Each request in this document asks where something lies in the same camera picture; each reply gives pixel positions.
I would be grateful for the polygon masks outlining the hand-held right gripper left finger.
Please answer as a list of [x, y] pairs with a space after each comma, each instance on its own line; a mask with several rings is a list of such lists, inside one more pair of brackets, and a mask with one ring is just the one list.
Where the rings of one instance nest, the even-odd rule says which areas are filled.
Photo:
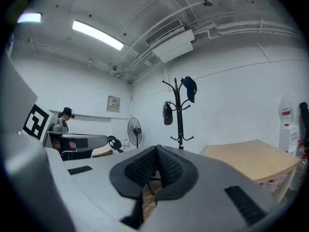
[[141, 148], [108, 157], [66, 161], [67, 169], [90, 170], [73, 174], [82, 194], [110, 222], [123, 229], [157, 232], [157, 221], [145, 220], [142, 190], [156, 165], [156, 147]]

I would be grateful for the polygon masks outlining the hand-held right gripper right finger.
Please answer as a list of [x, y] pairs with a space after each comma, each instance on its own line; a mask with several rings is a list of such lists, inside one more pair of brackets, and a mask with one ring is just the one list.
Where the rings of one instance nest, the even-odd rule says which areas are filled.
[[223, 161], [157, 145], [163, 188], [142, 232], [237, 232], [277, 206], [276, 199]]

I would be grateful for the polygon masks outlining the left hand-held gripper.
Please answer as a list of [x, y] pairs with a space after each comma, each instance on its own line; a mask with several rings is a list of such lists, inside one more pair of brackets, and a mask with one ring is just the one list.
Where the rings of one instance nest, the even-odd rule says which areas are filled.
[[57, 150], [59, 154], [72, 150], [70, 142], [75, 142], [76, 152], [90, 151], [108, 143], [106, 135], [89, 134], [63, 134], [60, 143], [59, 134], [52, 131], [56, 121], [57, 117], [52, 112], [35, 103], [24, 123], [23, 133], [38, 139], [44, 147]]

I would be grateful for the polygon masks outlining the black tripod stand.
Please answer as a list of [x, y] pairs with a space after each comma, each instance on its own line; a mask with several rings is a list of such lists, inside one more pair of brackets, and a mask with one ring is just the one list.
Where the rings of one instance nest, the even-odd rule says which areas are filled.
[[184, 146], [183, 146], [183, 141], [190, 141], [192, 139], [194, 139], [194, 136], [185, 139], [184, 138], [184, 134], [183, 134], [183, 110], [188, 109], [189, 107], [191, 107], [191, 105], [186, 106], [185, 108], [183, 108], [183, 105], [189, 101], [188, 99], [185, 100], [184, 102], [181, 102], [181, 97], [180, 97], [180, 89], [183, 85], [183, 78], [181, 79], [181, 84], [178, 85], [177, 84], [177, 79], [174, 79], [174, 86], [172, 86], [171, 84], [169, 84], [166, 81], [162, 81], [164, 84], [168, 85], [169, 87], [171, 87], [174, 96], [175, 96], [175, 102], [171, 102], [168, 101], [168, 104], [172, 104], [175, 108], [172, 109], [172, 111], [176, 111], [177, 114], [177, 128], [178, 128], [178, 138], [174, 138], [174, 137], [170, 137], [170, 139], [177, 141], [177, 143], [179, 144], [178, 148], [181, 150], [184, 150]]

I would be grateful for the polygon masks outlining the black object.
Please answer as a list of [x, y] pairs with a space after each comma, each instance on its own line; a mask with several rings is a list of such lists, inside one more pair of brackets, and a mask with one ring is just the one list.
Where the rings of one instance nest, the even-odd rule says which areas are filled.
[[164, 125], [166, 126], [171, 125], [173, 123], [173, 110], [167, 101], [165, 101], [163, 106], [163, 120]]

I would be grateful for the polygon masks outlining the round beige table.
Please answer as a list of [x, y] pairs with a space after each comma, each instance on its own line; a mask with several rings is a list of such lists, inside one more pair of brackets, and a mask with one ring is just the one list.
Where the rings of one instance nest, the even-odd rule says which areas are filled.
[[91, 157], [92, 158], [96, 158], [96, 157], [102, 157], [105, 156], [106, 154], [110, 153], [112, 151], [111, 147], [99, 147], [99, 148], [95, 148], [92, 151]]

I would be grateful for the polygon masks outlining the black office chair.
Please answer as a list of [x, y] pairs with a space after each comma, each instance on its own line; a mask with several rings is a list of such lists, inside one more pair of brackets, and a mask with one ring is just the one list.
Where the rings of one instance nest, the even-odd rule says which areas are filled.
[[123, 153], [123, 150], [121, 149], [122, 143], [114, 136], [108, 136], [108, 144], [113, 150], [117, 151], [118, 153]]

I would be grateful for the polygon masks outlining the black standing fan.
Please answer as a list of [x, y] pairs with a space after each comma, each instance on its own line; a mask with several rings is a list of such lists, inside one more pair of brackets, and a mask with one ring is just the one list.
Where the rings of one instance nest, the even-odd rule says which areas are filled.
[[132, 117], [128, 122], [127, 134], [129, 141], [136, 146], [136, 148], [139, 148], [142, 139], [142, 129], [139, 121], [135, 117]]

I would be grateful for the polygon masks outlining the light wooden rectangular table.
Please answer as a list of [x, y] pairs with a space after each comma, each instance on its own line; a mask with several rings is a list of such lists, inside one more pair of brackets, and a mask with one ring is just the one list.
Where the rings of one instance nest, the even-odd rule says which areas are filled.
[[300, 164], [300, 159], [260, 140], [227, 145], [207, 145], [201, 155], [220, 160], [235, 168], [256, 183], [286, 179], [277, 192], [280, 202]]

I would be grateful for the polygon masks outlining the navy baseball cap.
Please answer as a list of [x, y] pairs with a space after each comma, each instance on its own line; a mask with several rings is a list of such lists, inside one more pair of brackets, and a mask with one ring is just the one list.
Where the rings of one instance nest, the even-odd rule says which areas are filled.
[[195, 95], [197, 93], [197, 84], [196, 82], [189, 76], [186, 76], [182, 80], [182, 85], [187, 89], [187, 97], [188, 100], [192, 103], [195, 102]]

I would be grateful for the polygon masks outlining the white water dispenser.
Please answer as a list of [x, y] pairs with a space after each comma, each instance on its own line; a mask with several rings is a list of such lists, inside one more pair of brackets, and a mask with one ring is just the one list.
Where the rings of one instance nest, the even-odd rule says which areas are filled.
[[279, 149], [296, 154], [298, 145], [298, 125], [294, 122], [293, 105], [289, 95], [284, 95], [279, 104], [280, 141]]

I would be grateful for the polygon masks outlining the long ceiling light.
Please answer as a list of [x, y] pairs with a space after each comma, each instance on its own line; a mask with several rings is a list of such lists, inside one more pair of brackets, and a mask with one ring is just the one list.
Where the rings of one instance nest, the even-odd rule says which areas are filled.
[[101, 30], [98, 30], [92, 26], [89, 26], [85, 23], [82, 23], [80, 21], [74, 21], [72, 25], [72, 29], [75, 31], [78, 31], [80, 33], [86, 34], [90, 37], [93, 37], [105, 44], [108, 44], [109, 46], [121, 50], [124, 47], [124, 44], [120, 42], [119, 40], [113, 38], [112, 36], [104, 33]]

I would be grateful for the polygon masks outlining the white air conditioner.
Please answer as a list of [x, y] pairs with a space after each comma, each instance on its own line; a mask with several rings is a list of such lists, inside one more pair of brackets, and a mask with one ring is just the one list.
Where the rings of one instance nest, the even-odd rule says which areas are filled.
[[175, 19], [146, 38], [145, 43], [157, 58], [166, 63], [192, 51], [194, 39], [193, 31], [185, 29], [183, 23]]

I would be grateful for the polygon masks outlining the short ceiling light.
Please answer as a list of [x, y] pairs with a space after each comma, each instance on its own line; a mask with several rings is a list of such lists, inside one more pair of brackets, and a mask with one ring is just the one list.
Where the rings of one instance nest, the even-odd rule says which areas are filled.
[[17, 23], [41, 23], [41, 13], [23, 13], [17, 20]]

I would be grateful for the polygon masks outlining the grey electrical wall panel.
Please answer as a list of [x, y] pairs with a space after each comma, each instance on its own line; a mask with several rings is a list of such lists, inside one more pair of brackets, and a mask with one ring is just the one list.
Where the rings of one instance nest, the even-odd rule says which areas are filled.
[[109, 96], [107, 102], [107, 112], [120, 112], [120, 98]]

